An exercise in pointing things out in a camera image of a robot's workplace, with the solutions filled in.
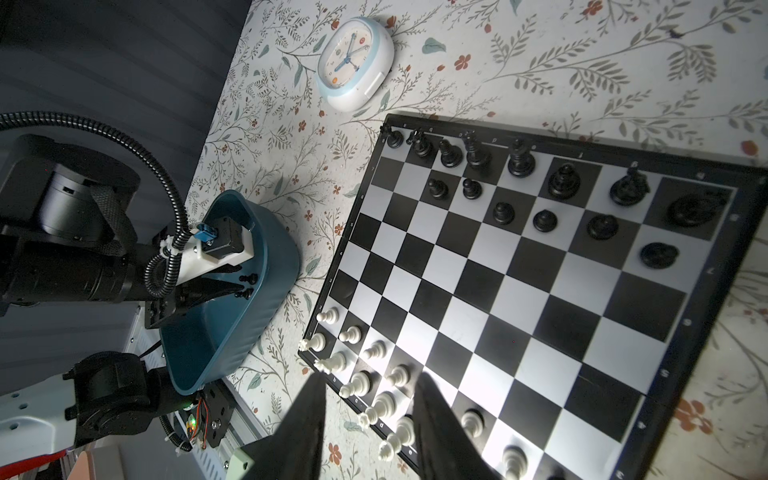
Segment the black cable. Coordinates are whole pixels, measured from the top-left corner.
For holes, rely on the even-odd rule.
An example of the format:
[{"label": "black cable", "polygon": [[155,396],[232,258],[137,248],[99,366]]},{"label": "black cable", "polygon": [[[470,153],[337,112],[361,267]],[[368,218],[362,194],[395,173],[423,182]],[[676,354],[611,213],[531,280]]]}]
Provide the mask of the black cable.
[{"label": "black cable", "polygon": [[80,115],[53,111],[19,111],[10,114],[0,114],[0,131],[38,125],[75,128],[107,138],[139,157],[152,170],[152,173],[163,185],[165,193],[170,200],[170,205],[174,209],[176,235],[173,247],[179,250],[179,253],[171,255],[166,262],[162,285],[158,285],[154,279],[154,270],[163,259],[160,254],[156,255],[149,262],[147,268],[144,269],[144,286],[152,296],[161,298],[168,295],[176,286],[181,269],[181,251],[187,245],[187,240],[192,236],[192,233],[188,227],[187,210],[184,208],[184,201],[181,199],[179,190],[174,185],[174,181],[170,178],[168,172],[163,168],[163,165],[138,141],[117,128],[103,124],[100,121],[81,117]]}]

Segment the black chess piece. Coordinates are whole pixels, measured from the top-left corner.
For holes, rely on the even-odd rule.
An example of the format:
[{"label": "black chess piece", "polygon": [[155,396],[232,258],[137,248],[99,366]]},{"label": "black chess piece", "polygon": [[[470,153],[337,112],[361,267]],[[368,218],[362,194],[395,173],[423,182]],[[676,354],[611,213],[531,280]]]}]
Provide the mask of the black chess piece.
[{"label": "black chess piece", "polygon": [[412,131],[406,143],[412,145],[413,151],[421,158],[428,157],[432,153],[432,142],[424,135],[424,130],[421,128]]},{"label": "black chess piece", "polygon": [[527,177],[536,168],[536,159],[531,155],[531,146],[524,138],[517,137],[509,147],[509,173],[519,177]]},{"label": "black chess piece", "polygon": [[533,216],[533,226],[540,232],[551,232],[557,225],[558,216],[549,210],[542,210]]},{"label": "black chess piece", "polygon": [[628,168],[627,174],[611,186],[611,200],[622,207],[640,203],[649,193],[648,180],[637,171],[637,167]]},{"label": "black chess piece", "polygon": [[448,196],[448,185],[442,180],[430,178],[427,180],[427,187],[429,187],[429,194],[437,200],[442,200]]},{"label": "black chess piece", "polygon": [[458,166],[462,162],[462,149],[451,145],[445,138],[440,140],[440,161],[447,168]]},{"label": "black chess piece", "polygon": [[684,195],[667,209],[669,220],[680,227],[698,227],[712,220],[728,203],[720,191]]},{"label": "black chess piece", "polygon": [[515,219],[515,209],[506,202],[498,202],[493,207],[493,220],[500,225],[508,225]]},{"label": "black chess piece", "polygon": [[640,260],[645,266],[654,269],[662,269],[672,266],[680,251],[674,245],[666,243],[649,243],[640,250]]},{"label": "black chess piece", "polygon": [[464,196],[469,200],[474,200],[482,193],[482,185],[480,182],[471,178],[465,178],[462,186],[464,187]]},{"label": "black chess piece", "polygon": [[573,197],[581,186],[581,177],[573,164],[562,164],[549,177],[549,194],[557,200]]},{"label": "black chess piece", "polygon": [[598,214],[587,223],[587,233],[595,240],[608,240],[619,231],[619,223],[613,215]]},{"label": "black chess piece", "polygon": [[402,133],[397,130],[393,130],[392,127],[388,124],[383,124],[380,132],[382,138],[386,139],[386,144],[389,145],[390,148],[397,148],[402,145]]},{"label": "black chess piece", "polygon": [[473,168],[483,168],[491,161],[491,154],[475,136],[475,131],[464,134],[464,146],[467,149],[467,163]]}]

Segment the chess piece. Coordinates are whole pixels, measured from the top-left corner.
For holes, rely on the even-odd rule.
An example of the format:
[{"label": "chess piece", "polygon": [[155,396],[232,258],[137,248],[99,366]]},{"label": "chess piece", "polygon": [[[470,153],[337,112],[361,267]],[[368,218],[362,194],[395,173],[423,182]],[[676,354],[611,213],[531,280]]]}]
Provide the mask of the chess piece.
[{"label": "chess piece", "polygon": [[660,270],[672,266],[680,251],[674,245],[666,243],[649,243],[640,250],[640,260],[643,265]]},{"label": "chess piece", "polygon": [[378,394],[365,412],[357,416],[357,422],[361,427],[373,425],[380,419],[387,419],[395,413],[395,397],[392,393],[381,392]]},{"label": "chess piece", "polygon": [[595,240],[608,240],[619,231],[619,223],[613,215],[598,214],[587,223],[587,233]]},{"label": "chess piece", "polygon": [[447,168],[458,166],[462,162],[462,149],[451,145],[445,138],[440,140],[440,161]]},{"label": "chess piece", "polygon": [[319,352],[324,348],[326,348],[326,337],[320,332],[315,332],[311,339],[299,340],[300,352],[306,352],[309,349]]},{"label": "chess piece", "polygon": [[462,186],[464,187],[464,196],[469,200],[474,200],[482,193],[482,185],[480,182],[471,178],[465,178]]},{"label": "chess piece", "polygon": [[536,230],[547,233],[558,225],[558,216],[549,210],[542,210],[533,216],[533,226]]},{"label": "chess piece", "polygon": [[509,173],[523,178],[533,173],[536,168],[536,159],[531,155],[531,146],[523,138],[517,137],[509,147]]},{"label": "chess piece", "polygon": [[476,439],[482,435],[482,417],[475,410],[467,410],[462,415],[462,428],[470,439]]},{"label": "chess piece", "polygon": [[391,386],[405,386],[411,376],[408,373],[408,369],[405,365],[397,365],[392,371],[384,377]]},{"label": "chess piece", "polygon": [[508,225],[515,219],[515,209],[506,202],[498,202],[493,207],[493,220],[500,225]]},{"label": "chess piece", "polygon": [[351,326],[346,330],[346,332],[341,332],[339,334],[339,340],[342,342],[349,342],[349,343],[358,343],[362,339],[362,332],[360,332],[360,327],[358,326]]},{"label": "chess piece", "polygon": [[363,360],[382,359],[386,355],[386,346],[381,340],[377,340],[370,347],[360,352],[360,358]]},{"label": "chess piece", "polygon": [[581,186],[581,177],[573,164],[562,164],[549,176],[549,194],[557,200],[573,197]]},{"label": "chess piece", "polygon": [[427,186],[429,187],[429,194],[436,200],[442,200],[448,196],[448,185],[442,180],[430,178],[427,180]]},{"label": "chess piece", "polygon": [[379,460],[391,462],[395,455],[400,453],[402,447],[413,445],[416,441],[416,429],[413,420],[402,417],[397,421],[395,431],[387,435],[379,445]]},{"label": "chess piece", "polygon": [[348,399],[350,396],[363,396],[371,391],[371,379],[365,372],[357,372],[352,375],[349,383],[342,385],[339,389],[339,396]]},{"label": "chess piece", "polygon": [[637,167],[627,169],[627,174],[611,186],[611,200],[622,207],[640,203],[645,194],[650,193],[648,180],[637,171]]},{"label": "chess piece", "polygon": [[680,227],[698,227],[715,218],[726,203],[726,194],[719,191],[688,194],[672,202],[667,216]]}]

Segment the captured chess piece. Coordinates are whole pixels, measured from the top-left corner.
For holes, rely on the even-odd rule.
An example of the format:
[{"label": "captured chess piece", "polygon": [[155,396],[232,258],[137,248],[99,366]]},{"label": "captured chess piece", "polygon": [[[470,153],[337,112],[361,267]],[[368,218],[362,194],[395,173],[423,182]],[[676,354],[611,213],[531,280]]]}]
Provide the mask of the captured chess piece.
[{"label": "captured chess piece", "polygon": [[531,145],[525,139],[517,137],[509,147],[509,173],[523,178],[533,173],[536,168],[536,159],[531,155]]},{"label": "captured chess piece", "polygon": [[557,200],[573,197],[581,186],[581,177],[573,164],[562,164],[549,177],[549,194]]},{"label": "captured chess piece", "polygon": [[440,140],[440,161],[447,168],[458,166],[462,162],[462,149],[451,145],[445,138]]},{"label": "captured chess piece", "polygon": [[637,171],[637,167],[627,169],[627,174],[611,186],[611,200],[622,207],[640,203],[650,193],[648,180]]}]

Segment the white chess piece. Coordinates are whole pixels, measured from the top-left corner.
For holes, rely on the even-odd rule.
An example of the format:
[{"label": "white chess piece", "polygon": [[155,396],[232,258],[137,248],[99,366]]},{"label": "white chess piece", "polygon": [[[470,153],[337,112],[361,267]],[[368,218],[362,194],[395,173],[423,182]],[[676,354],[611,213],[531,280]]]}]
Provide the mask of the white chess piece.
[{"label": "white chess piece", "polygon": [[316,332],[314,335],[312,335],[311,339],[299,340],[300,352],[305,352],[309,349],[312,349],[315,352],[319,352],[324,348],[326,348],[326,337],[320,332]]},{"label": "white chess piece", "polygon": [[391,386],[405,386],[409,379],[410,375],[405,365],[397,365],[389,375],[384,377],[384,380]]},{"label": "white chess piece", "polygon": [[386,346],[381,340],[374,342],[360,353],[363,360],[382,359],[384,355],[386,355]]},{"label": "white chess piece", "polygon": [[507,447],[502,455],[505,480],[520,480],[528,470],[528,459],[519,447]]},{"label": "white chess piece", "polygon": [[332,323],[336,323],[339,321],[339,310],[336,309],[336,307],[331,307],[325,312],[320,312],[315,317],[317,318],[318,322],[325,322],[329,325]]},{"label": "white chess piece", "polygon": [[402,447],[413,445],[416,441],[416,431],[413,420],[402,417],[397,421],[394,433],[387,435],[386,440],[379,445],[379,460],[391,462]]},{"label": "white chess piece", "polygon": [[358,343],[360,339],[362,339],[362,332],[358,326],[351,326],[346,332],[339,334],[339,340],[342,342]]},{"label": "white chess piece", "polygon": [[395,398],[389,392],[381,392],[373,399],[373,404],[357,416],[362,427],[373,425],[379,419],[386,419],[395,413]]},{"label": "white chess piece", "polygon": [[363,396],[371,390],[371,380],[365,372],[357,372],[352,375],[349,383],[342,385],[339,396],[348,399],[352,395]]},{"label": "white chess piece", "polygon": [[469,438],[478,438],[483,430],[482,417],[475,410],[467,410],[462,415],[462,428]]}]

